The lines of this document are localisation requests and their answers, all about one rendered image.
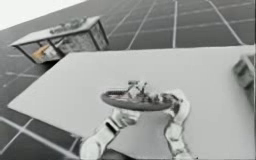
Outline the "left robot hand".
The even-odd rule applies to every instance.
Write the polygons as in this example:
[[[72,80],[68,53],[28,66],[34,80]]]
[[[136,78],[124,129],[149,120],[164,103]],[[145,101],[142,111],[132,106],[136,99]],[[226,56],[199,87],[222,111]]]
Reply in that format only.
[[[111,114],[111,119],[117,124],[120,129],[135,125],[139,118],[139,112],[125,109],[114,109]]]

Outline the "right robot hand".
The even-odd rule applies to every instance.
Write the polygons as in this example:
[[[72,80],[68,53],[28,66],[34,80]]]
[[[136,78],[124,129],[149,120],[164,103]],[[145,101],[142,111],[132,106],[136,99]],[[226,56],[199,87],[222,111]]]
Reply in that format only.
[[[189,100],[181,89],[169,90],[163,93],[166,100],[171,100],[173,105],[164,111],[170,117],[170,124],[177,124],[182,126],[191,109]]]

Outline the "dark steering wheel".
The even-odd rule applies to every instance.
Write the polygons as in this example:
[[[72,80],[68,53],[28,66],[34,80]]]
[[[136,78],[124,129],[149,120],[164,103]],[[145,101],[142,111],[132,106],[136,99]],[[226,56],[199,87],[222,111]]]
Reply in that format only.
[[[161,111],[174,104],[174,98],[167,94],[150,94],[145,91],[147,83],[130,80],[127,89],[107,90],[101,94],[106,104],[133,111]]]

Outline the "grey table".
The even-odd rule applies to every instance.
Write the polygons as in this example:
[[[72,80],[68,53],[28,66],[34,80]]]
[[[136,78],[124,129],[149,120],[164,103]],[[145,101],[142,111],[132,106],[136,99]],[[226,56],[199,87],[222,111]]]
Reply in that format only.
[[[150,92],[184,92],[191,105],[184,139],[199,160],[255,160],[255,112],[232,72],[253,51],[231,46],[71,53],[8,106],[88,137],[111,113],[102,93],[142,80]]]

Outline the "grey mesh tray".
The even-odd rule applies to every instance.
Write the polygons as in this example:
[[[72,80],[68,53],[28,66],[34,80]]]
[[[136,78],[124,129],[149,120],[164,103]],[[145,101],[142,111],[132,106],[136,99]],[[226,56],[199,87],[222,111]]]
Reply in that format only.
[[[237,79],[239,86],[243,89],[250,105],[254,106],[254,55],[242,55],[238,62],[234,65],[233,73]]]

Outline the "grey cart with brown box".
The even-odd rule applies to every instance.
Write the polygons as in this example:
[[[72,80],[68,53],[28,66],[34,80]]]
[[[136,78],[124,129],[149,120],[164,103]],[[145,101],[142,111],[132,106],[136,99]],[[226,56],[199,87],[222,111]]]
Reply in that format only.
[[[35,64],[58,61],[71,52],[102,51],[108,45],[100,16],[73,19],[29,33],[11,43]]]

